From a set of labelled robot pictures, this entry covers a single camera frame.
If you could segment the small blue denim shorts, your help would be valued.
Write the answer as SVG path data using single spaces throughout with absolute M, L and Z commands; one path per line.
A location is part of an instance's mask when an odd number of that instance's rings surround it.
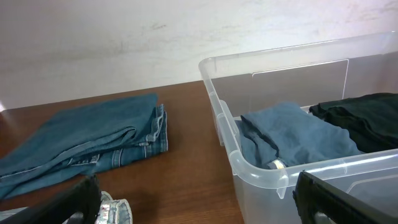
M 261 169 L 283 169 L 362 154 L 348 130 L 304 112 L 295 103 L 246 113 L 236 125 L 243 157 Z

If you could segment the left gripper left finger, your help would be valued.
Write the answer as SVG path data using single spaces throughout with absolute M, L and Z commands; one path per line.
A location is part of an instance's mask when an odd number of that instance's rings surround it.
M 100 205 L 98 179 L 92 175 L 40 204 L 11 215 L 1 224 L 94 223 Z

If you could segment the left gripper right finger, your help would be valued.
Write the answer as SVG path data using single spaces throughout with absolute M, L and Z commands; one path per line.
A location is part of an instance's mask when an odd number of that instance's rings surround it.
M 354 198 L 314 175 L 298 175 L 293 198 L 303 224 L 397 223 L 397 218 Z

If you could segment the black garment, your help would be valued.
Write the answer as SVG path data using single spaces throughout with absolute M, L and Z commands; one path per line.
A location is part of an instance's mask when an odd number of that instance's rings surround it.
M 327 101 L 309 112 L 349 131 L 357 148 L 365 153 L 397 148 L 397 94 L 375 93 L 357 98 Z

